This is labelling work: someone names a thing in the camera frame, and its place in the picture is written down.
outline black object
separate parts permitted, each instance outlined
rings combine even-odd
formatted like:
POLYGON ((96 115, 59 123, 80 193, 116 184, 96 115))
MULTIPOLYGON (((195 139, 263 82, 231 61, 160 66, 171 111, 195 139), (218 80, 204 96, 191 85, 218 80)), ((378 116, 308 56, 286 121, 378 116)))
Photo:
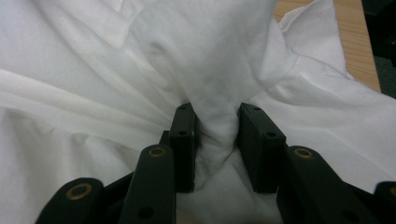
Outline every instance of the black object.
POLYGON ((134 173, 103 187, 80 178, 61 187, 36 224, 176 222, 176 191, 194 188, 197 118, 191 104, 177 108, 159 145, 143 149, 134 173))
POLYGON ((280 160, 286 146, 285 134, 262 109, 241 104, 237 143, 253 190, 276 193, 280 160))
MULTIPOLYGON (((259 107, 241 104, 239 118, 236 142, 250 183, 259 193, 277 191, 285 224, 396 223, 396 182, 379 183, 370 194, 343 182, 315 150, 288 147, 259 107)), ((134 173, 105 188, 92 178, 67 183, 36 223, 175 223, 176 191, 193 190, 196 120, 190 104, 180 106, 134 173)))
POLYGON ((196 120, 191 104, 181 105, 176 110, 171 130, 168 133, 167 145, 175 151, 177 192, 194 190, 196 120))

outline bolt hole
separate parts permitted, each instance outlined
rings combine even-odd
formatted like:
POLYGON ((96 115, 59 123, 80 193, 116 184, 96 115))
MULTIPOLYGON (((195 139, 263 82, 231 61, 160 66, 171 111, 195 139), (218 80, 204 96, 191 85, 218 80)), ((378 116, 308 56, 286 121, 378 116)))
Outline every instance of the bolt hole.
POLYGON ((137 216, 140 219, 149 219, 154 216, 154 209, 152 207, 142 207, 137 212, 137 216))
POLYGON ((267 134, 267 136, 269 136, 269 137, 275 137, 276 136, 276 133, 266 133, 267 134))
POLYGON ((351 211, 343 211, 342 213, 343 218, 346 220, 352 222, 352 223, 359 223, 360 219, 358 215, 356 215, 354 212, 351 211))
POLYGON ((185 131, 180 131, 180 132, 178 132, 178 135, 184 136, 184 135, 187 135, 187 132, 185 132, 185 131))

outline white fabric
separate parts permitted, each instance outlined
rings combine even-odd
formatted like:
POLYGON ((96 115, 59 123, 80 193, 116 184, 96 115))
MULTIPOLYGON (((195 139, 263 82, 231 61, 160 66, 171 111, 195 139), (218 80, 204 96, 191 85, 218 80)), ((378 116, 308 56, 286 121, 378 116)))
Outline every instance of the white fabric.
POLYGON ((276 1, 0 1, 0 217, 33 223, 64 183, 131 172, 177 106, 200 120, 196 190, 177 208, 202 223, 281 223, 238 149, 241 102, 263 108, 346 182, 396 178, 396 104, 346 71, 331 1, 278 24, 276 1))

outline wooden surface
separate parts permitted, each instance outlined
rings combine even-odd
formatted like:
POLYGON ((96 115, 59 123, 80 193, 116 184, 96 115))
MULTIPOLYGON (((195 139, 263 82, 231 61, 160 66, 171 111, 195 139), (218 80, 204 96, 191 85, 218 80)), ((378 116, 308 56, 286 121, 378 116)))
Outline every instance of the wooden surface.
MULTIPOLYGON (((346 70, 373 90, 380 91, 361 0, 333 1, 346 56, 346 70)), ((310 2, 312 0, 278 0, 275 17, 280 21, 286 12, 306 6, 310 2)))

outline brass insert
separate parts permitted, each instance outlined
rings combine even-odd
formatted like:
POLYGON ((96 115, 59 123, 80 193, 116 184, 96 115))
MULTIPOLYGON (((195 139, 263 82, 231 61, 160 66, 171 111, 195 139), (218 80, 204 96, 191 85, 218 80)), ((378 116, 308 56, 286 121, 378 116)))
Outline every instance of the brass insert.
POLYGON ((89 195, 92 191, 92 185, 87 183, 81 183, 73 186, 66 192, 66 197, 69 200, 78 200, 82 199, 85 196, 89 195))

